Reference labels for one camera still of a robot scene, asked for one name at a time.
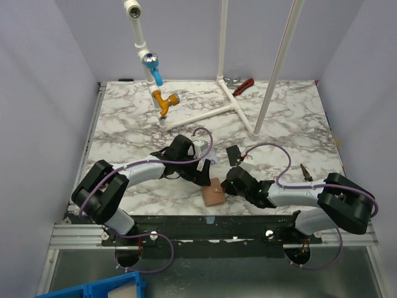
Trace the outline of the pink leather card holder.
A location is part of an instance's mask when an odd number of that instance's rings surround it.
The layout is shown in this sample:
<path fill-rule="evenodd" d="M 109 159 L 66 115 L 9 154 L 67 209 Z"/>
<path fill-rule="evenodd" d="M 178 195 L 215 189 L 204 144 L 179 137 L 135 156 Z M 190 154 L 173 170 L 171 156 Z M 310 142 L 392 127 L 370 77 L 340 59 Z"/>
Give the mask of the pink leather card holder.
<path fill-rule="evenodd" d="M 219 178 L 212 178 L 209 186 L 202 187 L 204 205 L 212 207 L 226 202 L 225 192 Z"/>

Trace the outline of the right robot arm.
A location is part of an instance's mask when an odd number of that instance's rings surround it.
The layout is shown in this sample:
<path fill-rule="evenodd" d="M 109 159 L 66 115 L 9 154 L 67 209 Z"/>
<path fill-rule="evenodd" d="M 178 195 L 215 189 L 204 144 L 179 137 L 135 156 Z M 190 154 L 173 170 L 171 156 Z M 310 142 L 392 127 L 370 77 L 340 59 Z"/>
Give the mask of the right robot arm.
<path fill-rule="evenodd" d="M 363 235 L 378 210 L 370 192 L 338 173 L 330 173 L 319 181 L 281 184 L 278 180 L 258 181 L 242 167 L 235 166 L 221 186 L 227 194 L 240 196 L 260 209 L 288 205 L 312 207 L 299 211 L 294 223 L 286 226 L 286 238 L 292 243 L 332 228 Z"/>

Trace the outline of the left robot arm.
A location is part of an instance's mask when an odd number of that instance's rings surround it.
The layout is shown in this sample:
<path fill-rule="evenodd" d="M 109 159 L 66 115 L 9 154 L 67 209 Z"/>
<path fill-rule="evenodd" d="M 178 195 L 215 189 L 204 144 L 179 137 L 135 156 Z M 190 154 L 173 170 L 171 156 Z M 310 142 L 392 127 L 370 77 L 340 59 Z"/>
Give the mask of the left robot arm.
<path fill-rule="evenodd" d="M 195 135 L 177 135 L 166 148 L 130 164 L 111 165 L 99 160 L 72 192 L 71 200 L 79 207 L 80 215 L 86 214 L 96 224 L 112 229 L 122 244 L 131 245 L 138 231 L 133 218 L 119 207 L 125 191 L 173 174 L 198 186 L 211 185 L 207 155 L 212 144 Z"/>

